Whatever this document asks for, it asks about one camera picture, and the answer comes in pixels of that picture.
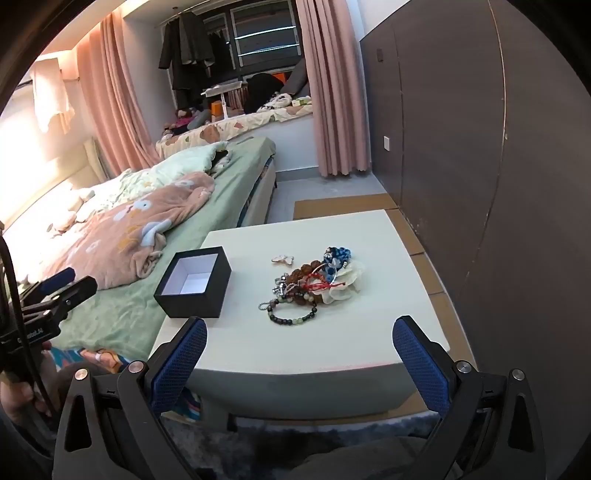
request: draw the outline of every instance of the white towel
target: white towel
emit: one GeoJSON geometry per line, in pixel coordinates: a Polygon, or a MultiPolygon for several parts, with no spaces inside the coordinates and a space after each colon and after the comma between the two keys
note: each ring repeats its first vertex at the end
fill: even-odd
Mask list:
{"type": "Polygon", "coordinates": [[[31,78],[39,129],[47,132],[49,122],[54,115],[57,115],[64,133],[68,133],[75,111],[68,100],[66,85],[61,77],[57,59],[36,61],[31,67],[31,78]]]}

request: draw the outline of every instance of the black cable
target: black cable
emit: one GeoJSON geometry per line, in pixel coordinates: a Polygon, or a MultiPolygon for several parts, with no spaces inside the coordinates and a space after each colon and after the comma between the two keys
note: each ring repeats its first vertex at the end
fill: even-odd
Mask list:
{"type": "Polygon", "coordinates": [[[17,278],[14,274],[14,266],[12,265],[12,258],[10,256],[10,251],[8,250],[8,245],[2,235],[0,235],[0,258],[2,259],[2,263],[4,264],[4,270],[6,272],[6,278],[8,280],[8,291],[10,293],[10,298],[12,300],[12,312],[14,314],[15,325],[17,327],[18,336],[21,339],[21,346],[22,351],[25,354],[25,362],[27,363],[27,368],[29,369],[33,380],[39,387],[39,391],[41,392],[41,396],[43,400],[47,404],[47,408],[51,413],[51,417],[53,421],[57,421],[57,412],[49,395],[47,394],[47,390],[45,389],[45,385],[41,380],[41,375],[35,366],[35,360],[33,359],[33,353],[31,352],[31,345],[29,345],[29,340],[27,338],[27,332],[25,330],[25,322],[22,317],[22,309],[21,309],[21,300],[18,294],[18,284],[17,278]]]}

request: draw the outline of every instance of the green bed sheet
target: green bed sheet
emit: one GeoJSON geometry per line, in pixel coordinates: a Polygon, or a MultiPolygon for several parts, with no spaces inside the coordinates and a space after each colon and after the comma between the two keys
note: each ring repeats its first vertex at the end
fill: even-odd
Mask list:
{"type": "Polygon", "coordinates": [[[201,247],[207,234],[234,228],[275,144],[255,137],[230,144],[232,156],[216,176],[210,200],[195,215],[166,234],[167,246],[149,277],[124,287],[102,290],[76,307],[52,340],[61,349],[110,348],[129,359],[146,360],[166,317],[154,291],[176,252],[201,247]]]}

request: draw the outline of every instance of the floor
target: floor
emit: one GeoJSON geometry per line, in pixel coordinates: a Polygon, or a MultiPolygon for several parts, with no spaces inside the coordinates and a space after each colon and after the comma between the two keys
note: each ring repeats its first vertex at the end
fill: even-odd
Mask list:
{"type": "Polygon", "coordinates": [[[351,174],[348,177],[280,181],[273,193],[267,223],[289,222],[294,217],[294,204],[298,200],[329,197],[371,195],[385,193],[384,187],[373,173],[351,174]]]}

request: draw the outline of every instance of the pink curtain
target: pink curtain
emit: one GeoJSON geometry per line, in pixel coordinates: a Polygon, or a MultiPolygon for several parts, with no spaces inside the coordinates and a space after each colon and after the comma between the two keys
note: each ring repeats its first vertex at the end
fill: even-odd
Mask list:
{"type": "Polygon", "coordinates": [[[358,44],[345,0],[297,0],[320,173],[367,170],[358,44]]]}
{"type": "Polygon", "coordinates": [[[96,136],[113,174],[142,170],[160,159],[150,140],[125,58],[119,9],[77,46],[80,84],[96,136]]]}

